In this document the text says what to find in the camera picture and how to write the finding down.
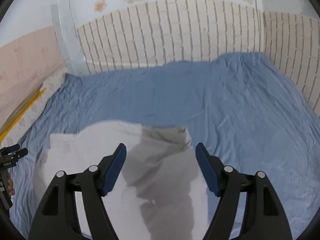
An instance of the pink wall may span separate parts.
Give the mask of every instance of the pink wall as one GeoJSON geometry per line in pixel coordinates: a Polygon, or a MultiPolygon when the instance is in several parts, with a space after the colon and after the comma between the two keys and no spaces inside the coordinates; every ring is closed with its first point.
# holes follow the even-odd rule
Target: pink wall
{"type": "Polygon", "coordinates": [[[0,48],[0,127],[19,104],[56,70],[65,67],[53,26],[0,48]]]}

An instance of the white towel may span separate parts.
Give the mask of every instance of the white towel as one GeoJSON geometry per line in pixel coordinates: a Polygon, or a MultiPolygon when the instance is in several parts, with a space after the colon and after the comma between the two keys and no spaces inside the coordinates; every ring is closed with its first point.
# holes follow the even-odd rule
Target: white towel
{"type": "MultiPolygon", "coordinates": [[[[79,134],[52,134],[34,171],[38,201],[57,171],[79,173],[112,155],[119,143],[127,159],[112,192],[103,198],[121,240],[199,240],[208,228],[206,183],[191,138],[182,128],[100,122],[79,134]]],[[[82,233],[91,235],[81,193],[76,204],[82,233]]]]}

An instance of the blue bed sheet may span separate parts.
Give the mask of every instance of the blue bed sheet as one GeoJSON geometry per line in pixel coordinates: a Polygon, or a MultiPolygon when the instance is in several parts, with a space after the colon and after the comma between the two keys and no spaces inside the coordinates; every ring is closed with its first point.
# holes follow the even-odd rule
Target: blue bed sheet
{"type": "MultiPolygon", "coordinates": [[[[267,173],[288,216],[293,238],[320,206],[320,121],[297,86],[263,53],[234,53],[213,62],[76,77],[67,75],[29,130],[29,155],[10,170],[16,187],[11,220],[27,237],[36,212],[33,169],[51,133],[78,133],[103,120],[186,126],[195,146],[239,172],[267,173]]],[[[218,198],[209,194],[211,219],[218,198]]],[[[245,205],[241,196],[232,237],[245,205]]]]}

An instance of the yellow strip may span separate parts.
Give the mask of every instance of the yellow strip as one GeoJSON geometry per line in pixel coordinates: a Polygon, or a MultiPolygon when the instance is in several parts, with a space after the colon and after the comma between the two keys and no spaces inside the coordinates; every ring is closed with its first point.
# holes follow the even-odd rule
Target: yellow strip
{"type": "Polygon", "coordinates": [[[6,137],[6,135],[10,132],[10,130],[15,126],[17,122],[19,122],[20,118],[23,116],[23,114],[29,109],[29,107],[45,92],[45,88],[39,91],[33,98],[29,100],[29,102],[24,106],[24,108],[21,110],[21,112],[16,116],[15,119],[12,120],[12,122],[4,129],[4,131],[0,134],[0,143],[2,143],[3,139],[6,137]]]}

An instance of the blue gripper pad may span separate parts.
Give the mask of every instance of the blue gripper pad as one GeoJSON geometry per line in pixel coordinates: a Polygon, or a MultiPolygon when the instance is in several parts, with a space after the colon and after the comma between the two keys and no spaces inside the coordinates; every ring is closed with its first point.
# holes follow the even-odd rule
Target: blue gripper pad
{"type": "Polygon", "coordinates": [[[209,153],[204,151],[199,143],[196,146],[196,159],[209,190],[219,197],[220,189],[218,186],[218,175],[209,161],[210,157],[209,153]]]}
{"type": "Polygon", "coordinates": [[[106,196],[108,192],[113,190],[116,184],[116,180],[119,177],[120,171],[124,165],[124,161],[127,157],[127,148],[124,144],[121,145],[120,149],[115,152],[116,156],[112,160],[107,172],[104,175],[104,183],[101,193],[106,196]]]}

